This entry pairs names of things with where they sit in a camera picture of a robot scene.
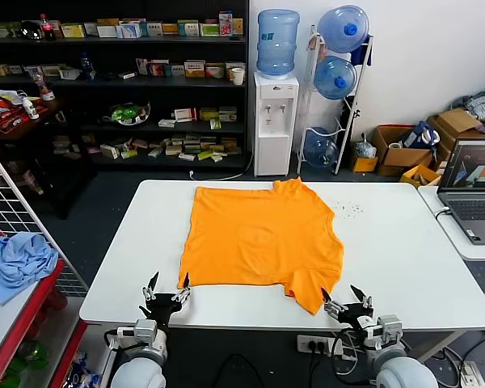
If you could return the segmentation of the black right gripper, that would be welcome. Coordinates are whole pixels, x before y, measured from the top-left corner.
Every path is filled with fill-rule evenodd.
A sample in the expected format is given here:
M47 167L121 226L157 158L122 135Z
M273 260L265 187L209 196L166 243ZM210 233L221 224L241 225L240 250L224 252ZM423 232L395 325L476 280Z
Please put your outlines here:
M329 293L324 289L323 308L332 318L337 318L339 323L347 323L354 331L363 331L367 327L375 325L373 320L373 302L372 297L367 296L361 289L355 285L350 285L357 302L341 305L334 301Z

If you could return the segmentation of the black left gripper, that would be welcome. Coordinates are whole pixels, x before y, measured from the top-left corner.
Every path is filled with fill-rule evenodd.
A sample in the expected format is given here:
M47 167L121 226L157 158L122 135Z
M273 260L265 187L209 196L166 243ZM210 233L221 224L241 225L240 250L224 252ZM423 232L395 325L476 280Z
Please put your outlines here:
M139 306L139 309L149 320L154 320L158 328L168 328L171 316L180 312L183 303L190 297L190 279L189 273L186 274L183 281L183 287L176 293L154 293L154 287L158 280L159 272L156 272L149 280L146 287L142 288L142 293L146 300L145 306Z

